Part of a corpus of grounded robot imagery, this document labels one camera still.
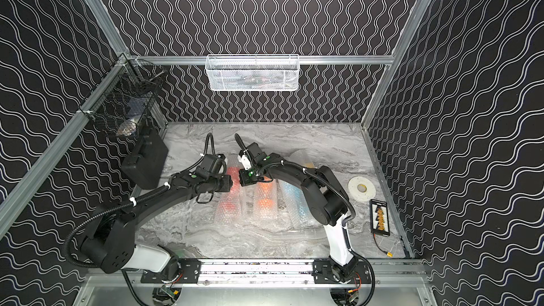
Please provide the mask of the white tape roll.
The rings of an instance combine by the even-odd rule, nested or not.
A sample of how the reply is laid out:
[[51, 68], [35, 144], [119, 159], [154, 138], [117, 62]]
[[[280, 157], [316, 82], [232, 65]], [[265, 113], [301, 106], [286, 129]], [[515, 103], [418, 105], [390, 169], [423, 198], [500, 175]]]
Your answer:
[[354, 201], [365, 203], [375, 198], [376, 188], [368, 178], [352, 177], [348, 182], [348, 193]]

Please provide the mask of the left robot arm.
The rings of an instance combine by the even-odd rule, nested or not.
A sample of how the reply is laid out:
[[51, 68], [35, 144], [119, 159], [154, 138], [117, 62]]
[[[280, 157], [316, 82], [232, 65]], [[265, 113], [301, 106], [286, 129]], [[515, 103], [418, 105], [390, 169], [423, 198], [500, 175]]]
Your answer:
[[136, 231], [147, 221], [167, 209], [201, 194], [228, 192], [230, 175], [202, 178], [178, 173], [155, 190], [129, 201], [100, 207], [82, 224], [76, 226], [61, 247], [67, 262], [82, 268], [99, 268], [104, 273], [134, 269], [157, 273], [165, 281], [174, 280], [180, 272], [179, 257], [163, 247], [139, 245]]

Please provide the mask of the bubble wrapped yellow glass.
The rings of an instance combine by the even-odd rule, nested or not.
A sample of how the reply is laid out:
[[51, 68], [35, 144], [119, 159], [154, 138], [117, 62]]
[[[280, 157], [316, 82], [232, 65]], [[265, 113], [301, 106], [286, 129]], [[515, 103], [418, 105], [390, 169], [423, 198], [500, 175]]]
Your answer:
[[306, 150], [297, 150], [289, 157], [290, 161], [300, 164], [302, 167], [315, 169], [315, 163], [310, 159], [310, 155]]

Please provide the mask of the black speaker box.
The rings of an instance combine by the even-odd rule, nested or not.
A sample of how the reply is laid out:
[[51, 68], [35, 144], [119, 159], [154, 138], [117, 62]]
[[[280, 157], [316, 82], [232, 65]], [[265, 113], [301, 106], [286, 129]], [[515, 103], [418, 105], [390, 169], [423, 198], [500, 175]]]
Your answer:
[[154, 189], [168, 153], [159, 133], [154, 128], [144, 129], [133, 151], [124, 158], [121, 171], [141, 189]]

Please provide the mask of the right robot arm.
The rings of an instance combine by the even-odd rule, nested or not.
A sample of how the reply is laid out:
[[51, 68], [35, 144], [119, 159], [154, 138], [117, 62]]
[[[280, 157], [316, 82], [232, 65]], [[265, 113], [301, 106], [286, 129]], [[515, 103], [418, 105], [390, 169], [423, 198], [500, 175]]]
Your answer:
[[375, 284], [375, 272], [370, 262], [351, 245], [347, 223], [355, 218], [356, 211], [331, 169], [326, 166], [308, 168], [268, 157], [250, 169], [239, 170], [242, 186], [263, 183], [267, 179], [284, 181], [303, 192], [310, 214], [323, 225], [327, 235], [334, 279], [346, 283], [360, 278]]

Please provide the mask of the aluminium frame corner post left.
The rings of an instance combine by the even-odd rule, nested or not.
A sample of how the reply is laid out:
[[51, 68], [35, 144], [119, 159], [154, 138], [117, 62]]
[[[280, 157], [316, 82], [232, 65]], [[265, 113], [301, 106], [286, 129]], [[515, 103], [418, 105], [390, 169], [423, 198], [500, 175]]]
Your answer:
[[113, 49], [116, 55], [129, 55], [129, 48], [123, 41], [123, 38], [121, 37], [119, 30], [116, 28], [113, 19], [111, 18], [103, 1], [84, 0], [84, 2], [90, 8], [99, 28], [102, 30], [107, 41], [109, 42], [110, 47]]

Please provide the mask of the bubble wrapped blue glass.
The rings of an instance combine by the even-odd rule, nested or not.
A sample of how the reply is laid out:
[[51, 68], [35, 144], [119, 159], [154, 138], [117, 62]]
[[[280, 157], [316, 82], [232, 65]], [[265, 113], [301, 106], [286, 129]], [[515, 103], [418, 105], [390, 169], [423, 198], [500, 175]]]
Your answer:
[[320, 223], [314, 219], [301, 189], [285, 181], [279, 181], [283, 200], [295, 229], [316, 228]]

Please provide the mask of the bubble wrapped orange glass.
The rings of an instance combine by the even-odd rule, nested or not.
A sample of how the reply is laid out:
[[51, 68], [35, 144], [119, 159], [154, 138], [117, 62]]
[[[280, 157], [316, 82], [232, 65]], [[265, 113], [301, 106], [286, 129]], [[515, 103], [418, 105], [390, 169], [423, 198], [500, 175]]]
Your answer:
[[254, 219], [260, 223], [269, 222], [275, 220], [278, 213], [278, 188], [276, 182], [258, 183], [254, 192]]

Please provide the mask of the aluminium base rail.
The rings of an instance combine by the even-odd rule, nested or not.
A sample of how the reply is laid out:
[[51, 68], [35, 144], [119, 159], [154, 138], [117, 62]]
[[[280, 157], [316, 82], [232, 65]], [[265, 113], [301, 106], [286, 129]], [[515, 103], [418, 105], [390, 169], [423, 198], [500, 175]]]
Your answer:
[[[423, 287], [426, 269], [418, 260], [371, 259], [377, 288]], [[348, 288], [371, 285], [361, 262], [344, 282], [333, 277], [327, 259], [184, 259], [174, 287], [189, 288]]]

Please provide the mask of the black battery charger box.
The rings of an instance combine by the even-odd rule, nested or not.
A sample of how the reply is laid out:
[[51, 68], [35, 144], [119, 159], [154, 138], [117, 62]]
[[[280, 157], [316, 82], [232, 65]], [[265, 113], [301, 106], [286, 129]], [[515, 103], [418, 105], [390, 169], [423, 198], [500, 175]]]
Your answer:
[[388, 204], [376, 199], [370, 200], [371, 233], [374, 235], [390, 236]]

